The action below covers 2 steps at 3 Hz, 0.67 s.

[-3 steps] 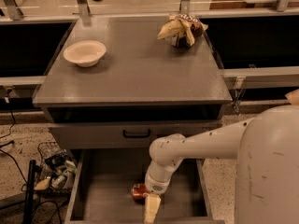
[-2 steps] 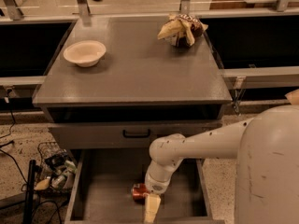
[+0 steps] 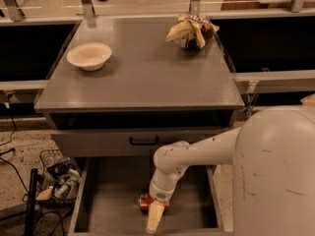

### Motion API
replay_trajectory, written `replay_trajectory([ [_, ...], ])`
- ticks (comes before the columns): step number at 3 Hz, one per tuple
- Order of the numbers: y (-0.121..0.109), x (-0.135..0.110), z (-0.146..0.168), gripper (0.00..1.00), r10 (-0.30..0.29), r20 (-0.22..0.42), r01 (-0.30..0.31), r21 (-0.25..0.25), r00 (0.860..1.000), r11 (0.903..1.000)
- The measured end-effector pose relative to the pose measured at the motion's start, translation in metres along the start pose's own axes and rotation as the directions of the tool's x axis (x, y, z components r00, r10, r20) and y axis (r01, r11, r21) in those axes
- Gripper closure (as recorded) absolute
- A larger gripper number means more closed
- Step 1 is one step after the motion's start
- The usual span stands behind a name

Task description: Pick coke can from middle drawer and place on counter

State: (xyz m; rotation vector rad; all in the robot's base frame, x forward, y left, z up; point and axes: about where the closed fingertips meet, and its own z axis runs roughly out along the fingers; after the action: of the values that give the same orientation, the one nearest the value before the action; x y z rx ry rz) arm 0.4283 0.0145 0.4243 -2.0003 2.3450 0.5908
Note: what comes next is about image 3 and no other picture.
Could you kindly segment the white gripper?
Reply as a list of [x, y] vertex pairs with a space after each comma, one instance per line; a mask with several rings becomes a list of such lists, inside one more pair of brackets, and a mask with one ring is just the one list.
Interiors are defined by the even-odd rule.
[[169, 202], [174, 193], [174, 189], [164, 190], [155, 182], [150, 183], [149, 194], [155, 200], [149, 205], [147, 232], [154, 234], [164, 212], [164, 202]]

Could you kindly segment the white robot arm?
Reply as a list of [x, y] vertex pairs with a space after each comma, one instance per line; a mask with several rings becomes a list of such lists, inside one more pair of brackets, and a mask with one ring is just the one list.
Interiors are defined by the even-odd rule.
[[149, 193], [159, 206], [192, 165], [233, 165], [234, 236], [315, 236], [315, 108], [276, 106], [241, 127], [154, 155]]

